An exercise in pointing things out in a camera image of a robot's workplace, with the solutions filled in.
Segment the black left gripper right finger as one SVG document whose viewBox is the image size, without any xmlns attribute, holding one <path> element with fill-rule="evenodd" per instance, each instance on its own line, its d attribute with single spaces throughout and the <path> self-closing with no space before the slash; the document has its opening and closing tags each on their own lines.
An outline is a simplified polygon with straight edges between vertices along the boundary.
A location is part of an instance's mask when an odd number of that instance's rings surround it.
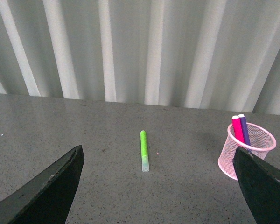
<svg viewBox="0 0 280 224">
<path fill-rule="evenodd" d="M 237 147 L 233 166 L 256 223 L 280 224 L 280 170 L 243 147 Z"/>
</svg>

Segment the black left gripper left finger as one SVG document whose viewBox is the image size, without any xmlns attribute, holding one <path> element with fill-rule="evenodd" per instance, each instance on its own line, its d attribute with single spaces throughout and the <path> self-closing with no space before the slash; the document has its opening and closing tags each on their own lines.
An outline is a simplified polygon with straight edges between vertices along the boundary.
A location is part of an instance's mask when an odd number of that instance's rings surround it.
<svg viewBox="0 0 280 224">
<path fill-rule="evenodd" d="M 0 201 L 0 224 L 64 224 L 83 164 L 83 148 L 76 146 Z"/>
</svg>

